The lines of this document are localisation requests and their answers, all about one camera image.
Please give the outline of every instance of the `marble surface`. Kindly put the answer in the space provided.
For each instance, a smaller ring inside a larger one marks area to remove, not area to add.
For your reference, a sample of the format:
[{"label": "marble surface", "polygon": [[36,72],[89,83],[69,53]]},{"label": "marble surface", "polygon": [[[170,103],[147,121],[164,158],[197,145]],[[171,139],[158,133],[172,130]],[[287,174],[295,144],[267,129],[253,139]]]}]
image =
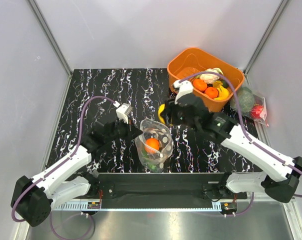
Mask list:
[{"label": "marble surface", "polygon": [[[140,126],[145,118],[158,120],[159,105],[172,96],[169,92],[168,72],[157,69],[76,69],[63,106],[59,125],[47,163],[47,167],[65,156],[77,143],[82,107],[92,96],[107,96],[119,103],[133,107],[131,118]],[[237,118],[229,105],[223,109],[227,115]],[[115,107],[106,100],[97,100],[86,110],[83,131],[89,130],[96,120],[111,122],[116,119]],[[257,136],[254,122],[243,118],[249,133]],[[201,134],[183,126],[170,128],[174,148],[165,162],[164,172],[257,172],[260,169],[250,161],[214,142],[203,139]],[[100,173],[145,173],[138,158],[134,141],[119,139],[105,145],[97,157],[83,170]]]}]

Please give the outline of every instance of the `red tomato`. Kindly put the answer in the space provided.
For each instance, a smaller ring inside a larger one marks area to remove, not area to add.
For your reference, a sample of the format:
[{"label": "red tomato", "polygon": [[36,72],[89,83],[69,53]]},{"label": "red tomato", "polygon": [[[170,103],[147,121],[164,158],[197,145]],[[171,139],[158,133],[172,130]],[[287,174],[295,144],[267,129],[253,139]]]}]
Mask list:
[{"label": "red tomato", "polygon": [[254,106],[252,108],[252,110],[250,111],[251,112],[251,117],[254,118],[254,119],[259,119],[260,118],[260,113],[262,113],[262,111],[263,111],[263,106],[261,106],[261,105]]}]

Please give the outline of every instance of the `metallic floor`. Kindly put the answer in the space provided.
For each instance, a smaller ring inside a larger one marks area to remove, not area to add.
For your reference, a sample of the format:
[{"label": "metallic floor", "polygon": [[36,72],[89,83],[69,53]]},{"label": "metallic floor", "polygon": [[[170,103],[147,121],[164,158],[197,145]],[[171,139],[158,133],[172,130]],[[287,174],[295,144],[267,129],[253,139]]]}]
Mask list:
[{"label": "metallic floor", "polygon": [[[239,203],[239,210],[246,202]],[[70,211],[54,211],[53,225],[67,239],[81,237],[90,221]],[[293,240],[283,205],[255,202],[251,210],[235,218],[211,217],[196,212],[98,212],[95,231],[86,240]],[[56,240],[48,219],[29,230],[27,240]]]}]

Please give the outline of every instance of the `plastic bag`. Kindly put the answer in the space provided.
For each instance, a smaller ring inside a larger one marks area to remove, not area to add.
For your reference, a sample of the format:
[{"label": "plastic bag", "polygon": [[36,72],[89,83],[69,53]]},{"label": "plastic bag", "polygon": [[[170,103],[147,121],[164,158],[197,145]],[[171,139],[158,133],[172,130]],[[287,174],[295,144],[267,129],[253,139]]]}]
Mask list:
[{"label": "plastic bag", "polygon": [[[144,119],[140,124],[143,134],[136,137],[134,142],[137,154],[143,166],[153,173],[161,173],[164,162],[172,155],[173,140],[170,130],[164,124]],[[152,148],[146,144],[148,139],[154,138],[159,142],[159,149]]]},{"label": "plastic bag", "polygon": [[[268,127],[265,97],[252,91],[247,86],[241,87],[236,94],[239,98],[242,115]],[[238,110],[234,97],[230,100],[230,107],[233,111]]]}]

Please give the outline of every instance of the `orange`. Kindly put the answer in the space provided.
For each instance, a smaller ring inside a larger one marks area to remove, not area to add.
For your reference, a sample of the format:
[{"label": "orange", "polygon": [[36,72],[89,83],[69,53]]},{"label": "orange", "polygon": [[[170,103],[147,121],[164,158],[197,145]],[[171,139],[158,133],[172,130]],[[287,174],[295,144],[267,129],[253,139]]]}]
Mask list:
[{"label": "orange", "polygon": [[[160,149],[160,142],[159,142],[159,140],[157,140],[155,138],[149,138],[148,140],[146,140],[145,144],[148,145],[149,147],[157,150],[157,151],[159,151],[159,149]],[[152,150],[152,149],[150,149],[146,146],[144,146],[144,149],[146,150],[146,152],[148,154],[155,154],[156,153],[156,151],[154,151],[154,150]]]},{"label": "orange", "polygon": [[219,92],[216,88],[214,87],[208,87],[205,92],[204,92],[206,95],[209,96],[209,98],[212,98],[212,99],[215,99],[218,97],[219,95]]},{"label": "orange", "polygon": [[207,84],[199,79],[199,78],[196,78],[194,81],[193,81],[193,87],[196,89],[196,90],[199,90],[200,92],[204,92],[206,89],[207,89]]}]

